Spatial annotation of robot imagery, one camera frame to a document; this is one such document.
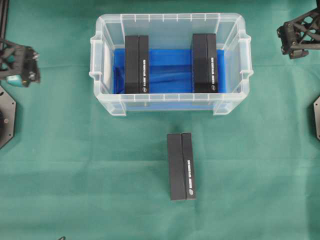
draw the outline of teal component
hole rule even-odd
[[[5,79],[6,79],[6,82],[12,86],[21,87],[21,88],[24,87],[22,83],[22,78],[20,75],[7,76]]]

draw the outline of clear plastic storage bin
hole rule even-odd
[[[150,49],[190,49],[196,33],[216,33],[217,49],[224,50],[226,93],[112,94],[114,51],[125,47],[126,35],[149,35]],[[169,110],[226,115],[249,94],[251,37],[236,13],[105,14],[90,43],[94,95],[113,116]]]

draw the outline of black mechanical part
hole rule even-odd
[[[30,83],[40,82],[38,53],[30,46],[23,46],[0,38],[5,48],[0,51],[0,79],[6,79],[11,85],[28,87]]]
[[[0,149],[14,137],[16,101],[0,86]]]
[[[307,56],[307,50],[320,50],[320,0],[316,9],[285,22],[277,35],[282,41],[282,54],[290,59]]]

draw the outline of green tablecloth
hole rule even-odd
[[[289,60],[276,29],[315,0],[11,0],[7,39],[39,53],[0,150],[0,238],[316,240],[320,51]],[[90,42],[106,13],[236,12],[252,36],[250,94],[231,114],[113,117],[93,94]],[[167,134],[192,132],[197,200],[171,202]]]

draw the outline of black box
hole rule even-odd
[[[195,93],[208,93],[207,35],[192,35],[192,77]]]
[[[196,181],[191,133],[182,133],[182,152],[186,199],[196,199]]]
[[[125,36],[125,94],[139,93],[139,37]]]
[[[216,34],[209,33],[206,35],[207,59],[208,59],[208,81],[209,93],[218,92],[218,61],[217,61],[217,40]]]
[[[195,93],[218,92],[216,34],[192,35],[192,78]]]
[[[149,37],[125,36],[125,94],[149,93]]]
[[[149,93],[149,37],[139,36],[139,93]]]
[[[196,182],[191,133],[167,135],[171,200],[195,200]]]

